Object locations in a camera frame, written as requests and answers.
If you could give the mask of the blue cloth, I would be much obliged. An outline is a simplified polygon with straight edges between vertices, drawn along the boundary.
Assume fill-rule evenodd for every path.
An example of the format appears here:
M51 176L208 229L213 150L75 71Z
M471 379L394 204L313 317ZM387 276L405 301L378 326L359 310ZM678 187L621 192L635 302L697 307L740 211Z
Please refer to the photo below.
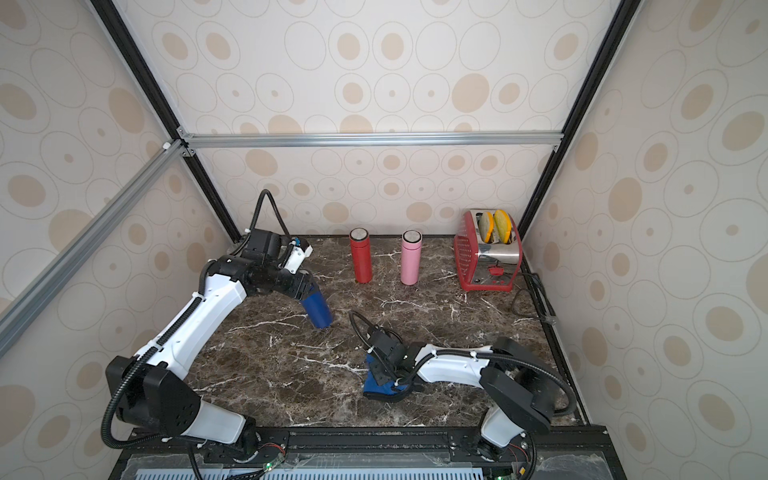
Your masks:
M380 372L380 362L373 356L366 356L368 374L363 384L363 396L366 399L385 403L397 403L412 393L410 385L395 385L394 380L388 379Z

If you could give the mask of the blue thermos bottle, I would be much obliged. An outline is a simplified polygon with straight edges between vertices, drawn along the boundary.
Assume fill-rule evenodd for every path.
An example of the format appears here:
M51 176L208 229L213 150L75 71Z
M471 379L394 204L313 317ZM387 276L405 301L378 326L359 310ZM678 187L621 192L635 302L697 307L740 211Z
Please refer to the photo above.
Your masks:
M300 300L312 325L317 329L325 329L331 326L333 315L317 285L313 285Z

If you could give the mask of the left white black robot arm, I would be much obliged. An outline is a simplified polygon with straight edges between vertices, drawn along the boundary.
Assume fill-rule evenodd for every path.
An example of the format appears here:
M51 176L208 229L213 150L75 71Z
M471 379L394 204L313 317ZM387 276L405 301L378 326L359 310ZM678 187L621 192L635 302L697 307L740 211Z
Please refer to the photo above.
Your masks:
M112 449L158 438L212 443L245 461L261 437L252 418L204 401L185 378L223 320L247 297L277 292L298 301L312 325L333 316L317 281L302 264L309 242L283 227L275 233L251 224L234 250L208 261L185 308L132 357L115 357L105 376L111 399L100 435Z

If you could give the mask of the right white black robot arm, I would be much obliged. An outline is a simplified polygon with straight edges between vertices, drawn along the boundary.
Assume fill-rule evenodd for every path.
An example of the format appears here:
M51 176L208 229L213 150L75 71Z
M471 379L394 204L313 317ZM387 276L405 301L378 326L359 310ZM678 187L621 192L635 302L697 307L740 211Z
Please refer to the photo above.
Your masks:
M510 338L472 349L407 344L358 311L349 311L348 318L366 351L366 398L397 403L426 384L440 382L480 388L490 397L491 407L468 443L472 455L496 461L515 438L547 434L554 418L577 407L568 383Z

